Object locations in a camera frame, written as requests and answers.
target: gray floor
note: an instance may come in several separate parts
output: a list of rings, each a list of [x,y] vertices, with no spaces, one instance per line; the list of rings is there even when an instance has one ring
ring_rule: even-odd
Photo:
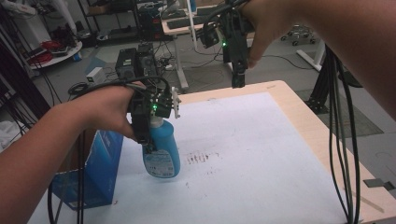
[[[219,88],[231,87],[231,75],[228,68],[221,62],[221,56],[206,66],[197,66],[207,63],[214,58],[214,53],[219,49],[203,49],[199,45],[199,51],[203,55],[196,53],[192,48],[191,38],[188,35],[181,36],[177,43],[180,49],[183,68],[190,88],[185,93],[197,91],[208,91]],[[99,49],[83,49],[83,59],[80,62],[66,60],[65,62],[55,64],[44,69],[51,81],[54,89],[57,91],[62,101],[69,98],[67,90],[75,83],[85,81],[87,69],[96,65],[107,67],[109,79],[116,78],[112,73],[120,49],[136,47],[137,44],[118,45],[103,47]],[[172,43],[167,44],[170,52],[174,52]],[[247,71],[247,84],[258,83],[271,80],[284,80],[294,91],[311,90],[315,86],[318,72],[314,69],[300,69],[284,59],[273,57],[282,56],[289,59],[294,64],[310,68],[309,64],[302,60],[295,51],[302,49],[311,55],[315,54],[318,44],[300,45],[294,47],[290,41],[276,41],[265,52],[264,57],[259,64],[252,70]],[[169,57],[170,53],[167,48],[159,48],[157,57]],[[178,86],[178,79],[173,68],[169,68],[164,76],[169,80],[171,85]],[[35,84],[41,90],[43,95],[52,104],[50,90],[42,76],[34,78]],[[353,96],[353,103],[359,111],[375,124],[383,133],[360,136],[359,149],[361,162],[377,178],[384,182],[390,181],[396,185],[396,122],[387,115],[386,112],[377,104],[377,102],[367,93],[365,89],[350,88]],[[396,189],[389,193],[396,198]],[[378,223],[395,223],[393,221],[383,221]]]

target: spray bottle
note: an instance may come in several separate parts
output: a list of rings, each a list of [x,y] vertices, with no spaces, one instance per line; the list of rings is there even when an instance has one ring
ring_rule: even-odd
[[[143,162],[146,170],[155,177],[176,176],[180,171],[180,158],[173,125],[163,118],[152,116],[149,132],[152,144],[143,146]]]

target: human arm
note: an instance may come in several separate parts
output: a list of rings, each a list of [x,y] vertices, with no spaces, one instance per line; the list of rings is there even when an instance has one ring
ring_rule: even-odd
[[[26,223],[78,135],[85,129],[133,137],[126,119],[133,91],[106,87],[53,107],[0,153],[0,222]]]
[[[256,29],[249,66],[295,23],[311,27],[361,85],[396,119],[396,1],[250,0],[242,7]]]

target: blue spray bottle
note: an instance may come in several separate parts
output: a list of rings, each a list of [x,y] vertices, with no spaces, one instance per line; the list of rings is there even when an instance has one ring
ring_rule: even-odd
[[[150,175],[174,177],[180,171],[180,158],[174,137],[174,127],[163,118],[151,117],[150,135],[153,145],[143,146],[143,162]]]

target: blue box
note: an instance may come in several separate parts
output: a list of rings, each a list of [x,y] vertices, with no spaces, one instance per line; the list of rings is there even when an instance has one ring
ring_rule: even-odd
[[[84,169],[84,208],[112,204],[123,135],[97,131],[93,140],[85,140],[91,147]],[[63,198],[71,209],[78,208],[78,170],[58,173],[52,180],[52,192]]]

